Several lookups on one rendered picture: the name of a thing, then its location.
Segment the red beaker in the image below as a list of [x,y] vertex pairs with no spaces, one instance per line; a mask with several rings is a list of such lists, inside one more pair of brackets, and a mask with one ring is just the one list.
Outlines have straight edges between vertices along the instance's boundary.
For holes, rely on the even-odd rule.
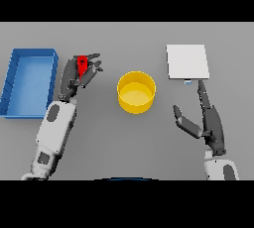
[[78,56],[77,57],[77,72],[78,77],[82,78],[82,76],[87,71],[88,65],[87,65],[87,56]]

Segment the pale square measuring scale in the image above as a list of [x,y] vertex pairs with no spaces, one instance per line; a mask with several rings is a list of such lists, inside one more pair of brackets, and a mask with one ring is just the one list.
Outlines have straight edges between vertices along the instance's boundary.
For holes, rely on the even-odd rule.
[[209,79],[204,45],[166,45],[169,79]]

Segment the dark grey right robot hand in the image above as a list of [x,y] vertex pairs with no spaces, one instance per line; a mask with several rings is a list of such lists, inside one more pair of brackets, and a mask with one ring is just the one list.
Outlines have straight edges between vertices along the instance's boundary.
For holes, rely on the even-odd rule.
[[198,81],[197,94],[199,97],[202,125],[185,117],[178,105],[173,106],[177,126],[196,139],[204,138],[205,143],[211,148],[213,156],[226,154],[223,127],[216,108],[210,103],[203,80]]

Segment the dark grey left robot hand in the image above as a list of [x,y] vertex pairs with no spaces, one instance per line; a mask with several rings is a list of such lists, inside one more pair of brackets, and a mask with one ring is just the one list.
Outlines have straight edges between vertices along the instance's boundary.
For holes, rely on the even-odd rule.
[[69,59],[63,69],[61,88],[59,101],[69,102],[73,97],[76,96],[77,89],[79,87],[85,88],[86,85],[96,76],[99,71],[102,71],[100,67],[101,61],[93,61],[94,58],[100,57],[100,54],[92,54],[87,56],[87,71],[82,76],[78,77],[77,72],[77,57],[74,56]]

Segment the blue tray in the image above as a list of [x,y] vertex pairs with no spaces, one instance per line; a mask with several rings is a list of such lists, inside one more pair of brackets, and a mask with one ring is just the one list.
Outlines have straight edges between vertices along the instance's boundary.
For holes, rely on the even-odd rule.
[[13,49],[0,95],[0,117],[43,119],[53,102],[58,61],[55,49]]

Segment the yellow bowl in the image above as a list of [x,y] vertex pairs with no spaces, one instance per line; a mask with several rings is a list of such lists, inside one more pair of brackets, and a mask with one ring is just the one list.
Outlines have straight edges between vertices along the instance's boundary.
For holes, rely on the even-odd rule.
[[156,83],[149,74],[129,71],[117,83],[117,100],[124,111],[138,115],[151,108],[156,91]]

